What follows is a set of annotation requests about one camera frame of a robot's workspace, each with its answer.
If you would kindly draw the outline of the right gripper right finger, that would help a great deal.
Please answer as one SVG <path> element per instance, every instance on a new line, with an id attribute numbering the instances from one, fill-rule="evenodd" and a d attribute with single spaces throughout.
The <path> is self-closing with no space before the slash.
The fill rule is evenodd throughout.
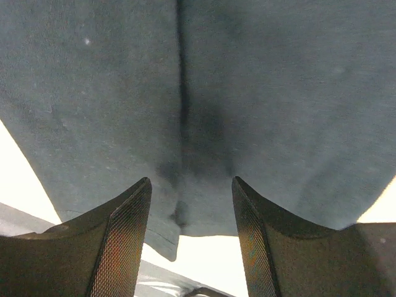
<path id="1" fill-rule="evenodd" d="M 394 296 L 395 224 L 333 230 L 232 182 L 249 296 Z"/>

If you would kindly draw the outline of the black t shirt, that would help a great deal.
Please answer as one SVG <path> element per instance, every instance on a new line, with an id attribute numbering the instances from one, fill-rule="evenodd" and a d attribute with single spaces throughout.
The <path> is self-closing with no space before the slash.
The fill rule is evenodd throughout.
<path id="1" fill-rule="evenodd" d="M 1 120 L 62 221 L 148 177 L 168 260 L 235 176 L 342 229 L 395 176 L 395 2 L 2 1 Z"/>

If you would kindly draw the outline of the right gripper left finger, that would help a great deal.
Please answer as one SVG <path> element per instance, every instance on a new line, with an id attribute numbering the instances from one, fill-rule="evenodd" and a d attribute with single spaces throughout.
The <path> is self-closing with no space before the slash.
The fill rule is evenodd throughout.
<path id="1" fill-rule="evenodd" d="M 1 296 L 133 296 L 152 185 L 43 233 L 1 237 Z"/>

